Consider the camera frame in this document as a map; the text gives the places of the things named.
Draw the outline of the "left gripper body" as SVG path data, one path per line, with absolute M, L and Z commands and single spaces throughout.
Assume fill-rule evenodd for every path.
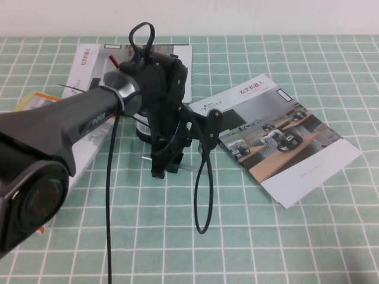
M 120 64 L 120 73 L 136 83 L 131 99 L 124 100 L 123 116 L 145 112 L 150 127 L 151 157 L 181 160 L 190 145 L 188 110 L 182 103 L 188 69 L 176 56 L 137 52 Z

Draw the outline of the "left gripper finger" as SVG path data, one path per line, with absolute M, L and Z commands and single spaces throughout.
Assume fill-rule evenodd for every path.
M 177 155 L 165 168 L 169 173 L 178 173 L 179 166 L 181 165 L 181 155 Z
M 165 178 L 165 166 L 161 159 L 152 158 L 151 174 L 154 178 Z

